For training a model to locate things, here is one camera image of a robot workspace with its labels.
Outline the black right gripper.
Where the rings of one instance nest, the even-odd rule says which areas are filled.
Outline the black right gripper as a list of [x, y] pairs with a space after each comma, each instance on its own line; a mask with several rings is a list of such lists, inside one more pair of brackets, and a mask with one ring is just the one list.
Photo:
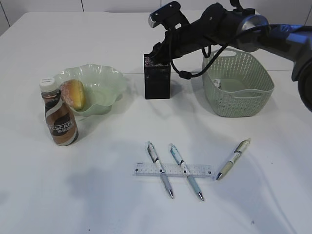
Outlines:
[[209, 45], [223, 45], [239, 26], [239, 14], [226, 10], [220, 3], [210, 5], [201, 17], [189, 25], [166, 30], [165, 39], [153, 46], [149, 54], [154, 63], [166, 64]]

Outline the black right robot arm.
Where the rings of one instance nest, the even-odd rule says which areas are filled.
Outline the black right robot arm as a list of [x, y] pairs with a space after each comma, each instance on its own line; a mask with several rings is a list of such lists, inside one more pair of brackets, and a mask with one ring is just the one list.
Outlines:
[[252, 8], [231, 1], [233, 10], [220, 3], [207, 7], [201, 17], [188, 22], [180, 4], [172, 1], [152, 12], [149, 25], [162, 25], [165, 38], [153, 46], [149, 58], [156, 64], [172, 64], [174, 59], [213, 45], [234, 47], [245, 52], [268, 51], [293, 62], [292, 80], [298, 83], [303, 104], [312, 107], [312, 29], [310, 26], [269, 24]]

